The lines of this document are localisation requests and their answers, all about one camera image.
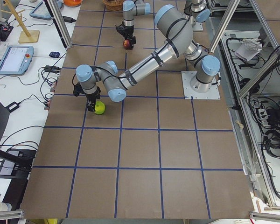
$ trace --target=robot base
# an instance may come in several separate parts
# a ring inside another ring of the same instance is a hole
[[[182,71],[182,85],[185,99],[220,99],[220,94],[217,85],[212,85],[206,93],[199,93],[190,86],[191,79],[196,75],[196,71]]]

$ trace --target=grid square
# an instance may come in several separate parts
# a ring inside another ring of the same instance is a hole
[[[80,128],[45,128],[33,165],[74,166],[80,135]]]
[[[151,53],[153,51],[154,49],[143,49],[142,46],[137,43],[133,50],[128,50],[126,52],[126,68],[131,68],[139,61],[142,61],[147,57],[151,57]]]
[[[69,218],[113,218],[115,189],[116,170],[77,169]]]
[[[115,48],[123,48],[124,37],[117,33],[116,28],[102,28],[100,46],[112,46]]]
[[[155,72],[151,73],[144,79],[142,79],[137,85],[126,91],[128,96],[144,96],[144,97],[156,97],[156,78]]]
[[[152,29],[135,29],[136,45],[138,48],[154,48],[154,30]]]
[[[154,14],[140,15],[135,16],[134,18],[134,27],[138,28],[146,28],[153,29],[154,28]]]
[[[105,12],[103,27],[114,28],[115,25],[119,26],[123,21],[122,12]]]
[[[120,167],[160,167],[158,131],[123,130]]]
[[[101,115],[97,115],[88,111],[85,120],[85,127],[120,128],[122,103],[114,103],[109,97],[102,97],[101,101],[105,104],[105,112]]]
[[[76,68],[81,64],[93,65],[96,52],[96,47],[75,45],[72,48],[68,49],[63,67]]]
[[[223,100],[193,100],[197,129],[232,130]]]
[[[200,168],[196,133],[161,131],[163,168]]]
[[[78,166],[116,167],[118,149],[119,130],[84,129]]]
[[[76,27],[101,27],[103,15],[103,12],[80,11]]]
[[[121,46],[115,48],[99,47],[95,64],[98,66],[106,61],[114,61],[117,69],[124,70],[126,66],[126,51]]]
[[[105,5],[102,0],[91,0],[91,1],[82,1],[80,11],[83,10],[92,10],[92,11],[103,11]]]
[[[74,44],[97,46],[99,32],[100,28],[75,27],[71,39]]]
[[[144,217],[161,218],[159,170],[120,170],[117,218]]]
[[[159,97],[184,97],[180,72],[158,72]]]
[[[158,128],[157,102],[153,98],[126,98],[123,127]]]
[[[162,181],[165,218],[208,219],[201,171],[163,170]]]
[[[75,74],[75,69],[62,69],[58,82],[55,88],[55,94],[73,94],[74,87],[72,85],[72,78]],[[74,83],[77,83],[77,77],[74,78]]]
[[[243,171],[205,171],[204,178],[211,218],[249,218],[254,208]]]
[[[159,99],[160,128],[194,129],[194,119],[190,100]]]
[[[243,168],[233,132],[199,132],[198,138],[203,168]]]
[[[33,168],[21,203],[25,218],[64,218],[73,173],[74,169]]]
[[[46,126],[82,127],[86,97],[54,96]]]

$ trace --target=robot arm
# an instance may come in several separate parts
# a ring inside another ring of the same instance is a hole
[[[126,0],[123,3],[123,21],[119,26],[115,26],[118,33],[124,38],[123,46],[125,49],[132,49],[136,43],[134,32],[134,17],[137,15],[146,15],[150,13],[150,4],[143,0]]]
[[[79,83],[75,87],[78,91],[74,90],[74,94],[78,92],[86,95],[89,100],[89,111],[95,111],[95,100],[99,98],[100,90],[96,82],[102,81],[111,100],[119,102],[126,97],[126,90],[167,61],[178,58],[183,53],[196,67],[199,84],[203,87],[205,83],[211,84],[209,79],[217,74],[220,62],[215,57],[207,55],[201,46],[193,41],[193,29],[189,20],[185,19],[174,6],[166,5],[155,15],[154,22],[165,35],[165,44],[121,75],[116,76],[117,68],[113,61],[104,62],[99,66],[83,64],[77,67],[76,75]]]
[[[186,0],[183,13],[186,18],[190,17],[192,26],[196,22],[205,22],[209,18],[210,10],[206,6],[206,0]]]

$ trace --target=yellow object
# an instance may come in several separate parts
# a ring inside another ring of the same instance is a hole
[[[39,30],[30,30],[30,36],[27,36],[24,31],[21,32],[19,43],[35,43],[38,42]]]
[[[105,107],[105,104],[103,103],[103,102],[101,102],[101,101],[97,101],[96,103],[95,103],[95,113],[96,114],[103,114],[104,112],[105,112],[105,109],[106,109],[106,107]]]
[[[57,224],[57,218],[46,218],[46,219],[30,219],[35,224]]]

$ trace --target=cable clip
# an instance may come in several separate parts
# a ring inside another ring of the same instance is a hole
[[[153,51],[153,53],[151,53],[151,55],[153,56],[153,59],[156,60],[156,62],[159,64],[160,67],[162,67],[164,65],[163,60],[159,57],[157,52]]]

